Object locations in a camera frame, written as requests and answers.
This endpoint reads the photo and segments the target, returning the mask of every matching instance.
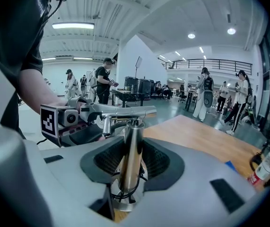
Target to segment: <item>striped pants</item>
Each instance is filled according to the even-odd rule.
[[[226,122],[230,121],[232,119],[232,117],[235,116],[235,122],[234,122],[232,129],[231,129],[232,132],[235,132],[235,130],[237,128],[241,113],[242,113],[243,109],[245,108],[245,106],[246,106],[246,103],[245,104],[236,103],[233,110],[230,112],[229,116],[224,120],[224,122],[226,123]]]

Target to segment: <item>blue object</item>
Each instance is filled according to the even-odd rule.
[[[225,162],[226,165],[228,165],[231,169],[233,169],[235,172],[237,172],[237,170],[235,169],[235,166],[231,163],[231,161],[227,161]]]

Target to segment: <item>white stripe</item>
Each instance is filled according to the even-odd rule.
[[[235,122],[234,122],[234,125],[233,125],[233,128],[231,129],[232,132],[234,132],[234,127],[238,124],[237,121],[238,121],[238,117],[239,117],[239,114],[240,114],[240,111],[241,111],[241,107],[242,107],[243,104],[239,104],[239,110],[238,110],[238,113],[237,113],[237,116],[235,118]]]

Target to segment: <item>black pants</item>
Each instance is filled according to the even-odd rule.
[[[171,90],[165,90],[163,91],[163,95],[167,95],[167,99],[170,99],[173,93]]]
[[[96,92],[99,98],[99,103],[107,105],[110,91],[108,89],[104,89],[104,87],[97,87]]]
[[[217,111],[220,111],[220,112],[222,111],[222,108],[224,106],[225,100],[226,100],[226,98],[223,98],[221,96],[219,97]]]
[[[235,132],[235,130],[237,128],[241,113],[242,113],[243,109],[245,108],[245,106],[246,106],[246,103],[245,104],[236,103],[233,110],[230,112],[229,116],[224,120],[224,122],[228,122],[232,119],[232,117],[235,116],[235,122],[234,122],[232,129],[231,129],[232,132]]]

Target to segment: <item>plastic bottle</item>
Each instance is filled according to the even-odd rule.
[[[262,163],[258,166],[258,168],[251,174],[247,180],[252,185],[257,185],[265,182],[270,175],[270,152],[264,158]]]

